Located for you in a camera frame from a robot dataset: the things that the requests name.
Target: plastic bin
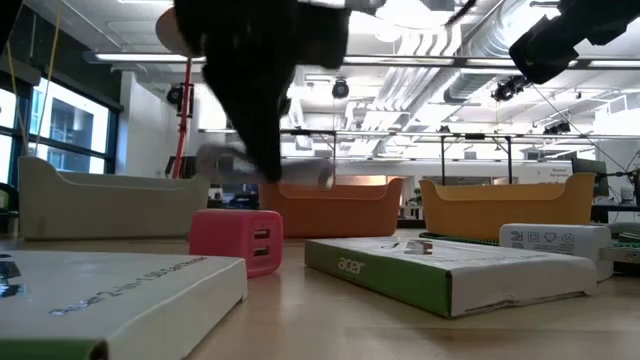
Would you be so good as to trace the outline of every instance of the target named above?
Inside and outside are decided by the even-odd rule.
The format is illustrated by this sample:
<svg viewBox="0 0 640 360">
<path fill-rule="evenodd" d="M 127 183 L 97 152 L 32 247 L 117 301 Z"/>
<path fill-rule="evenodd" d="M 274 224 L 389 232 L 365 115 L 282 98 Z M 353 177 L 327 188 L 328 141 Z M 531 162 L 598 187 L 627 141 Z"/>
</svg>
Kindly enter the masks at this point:
<svg viewBox="0 0 640 360">
<path fill-rule="evenodd" d="M 184 237 L 207 205 L 209 181 L 58 172 L 19 159 L 20 230 L 37 240 Z"/>
<path fill-rule="evenodd" d="M 594 174 L 564 184 L 438 186 L 420 181 L 429 232 L 498 240 L 504 224 L 586 225 L 591 219 Z"/>
<path fill-rule="evenodd" d="M 398 224 L 402 179 L 382 186 L 336 185 L 329 190 L 261 185 L 260 207 L 282 215 L 286 238 L 391 236 Z"/>
</svg>

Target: usb port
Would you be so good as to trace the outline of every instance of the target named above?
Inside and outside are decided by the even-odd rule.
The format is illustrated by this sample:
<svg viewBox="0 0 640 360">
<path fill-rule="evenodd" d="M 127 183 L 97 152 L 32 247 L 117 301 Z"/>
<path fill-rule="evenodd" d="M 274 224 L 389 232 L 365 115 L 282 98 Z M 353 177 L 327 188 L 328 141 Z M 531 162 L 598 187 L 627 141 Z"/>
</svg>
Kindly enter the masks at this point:
<svg viewBox="0 0 640 360">
<path fill-rule="evenodd" d="M 264 229 L 264 230 L 256 230 L 253 232 L 253 238 L 260 240 L 260 239 L 268 239 L 269 238 L 269 230 Z"/>
<path fill-rule="evenodd" d="M 253 250 L 253 256 L 258 257 L 258 256 L 267 256 L 269 255 L 269 247 L 263 247 L 263 248 L 257 248 L 255 250 Z"/>
</svg>

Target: white wall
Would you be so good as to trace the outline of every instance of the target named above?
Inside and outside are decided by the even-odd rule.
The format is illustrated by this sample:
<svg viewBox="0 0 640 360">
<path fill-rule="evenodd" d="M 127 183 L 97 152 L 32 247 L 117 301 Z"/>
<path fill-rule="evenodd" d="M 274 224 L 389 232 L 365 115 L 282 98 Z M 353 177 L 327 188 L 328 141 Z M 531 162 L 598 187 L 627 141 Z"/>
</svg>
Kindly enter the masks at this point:
<svg viewBox="0 0 640 360">
<path fill-rule="evenodd" d="M 142 87 L 135 74 L 122 74 L 116 174 L 164 177 L 178 143 L 176 110 Z"/>
<path fill-rule="evenodd" d="M 204 143 L 224 143 L 224 134 L 200 133 L 200 129 L 226 129 L 227 127 L 227 115 L 209 87 L 197 84 L 194 91 L 193 118 L 189 123 L 186 155 L 195 155 L 200 145 Z"/>
</svg>

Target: yellow bin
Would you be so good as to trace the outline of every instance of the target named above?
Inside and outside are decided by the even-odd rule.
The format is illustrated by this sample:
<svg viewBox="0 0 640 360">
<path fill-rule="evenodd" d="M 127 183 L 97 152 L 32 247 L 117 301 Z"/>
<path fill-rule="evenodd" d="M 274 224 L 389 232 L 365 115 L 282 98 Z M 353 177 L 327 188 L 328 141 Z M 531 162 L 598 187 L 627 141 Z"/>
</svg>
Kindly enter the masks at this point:
<svg viewBox="0 0 640 360">
<path fill-rule="evenodd" d="M 429 232 L 497 240 L 504 224 L 587 225 L 594 174 L 564 184 L 439 186 L 420 181 Z"/>
</svg>

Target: table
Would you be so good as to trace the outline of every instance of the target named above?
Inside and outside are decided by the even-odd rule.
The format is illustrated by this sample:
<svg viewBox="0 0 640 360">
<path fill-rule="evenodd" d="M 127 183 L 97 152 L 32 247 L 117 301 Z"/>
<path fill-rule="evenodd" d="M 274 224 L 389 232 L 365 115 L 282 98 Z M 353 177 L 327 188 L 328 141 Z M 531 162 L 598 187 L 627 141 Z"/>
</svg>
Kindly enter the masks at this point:
<svg viewBox="0 0 640 360">
<path fill-rule="evenodd" d="M 0 250 L 15 248 L 187 252 L 181 240 L 0 241 Z M 639 358 L 638 279 L 608 280 L 591 297 L 447 320 L 308 269 L 303 254 L 302 242 L 287 243 L 280 270 L 251 279 L 249 298 L 187 360 Z"/>
</svg>

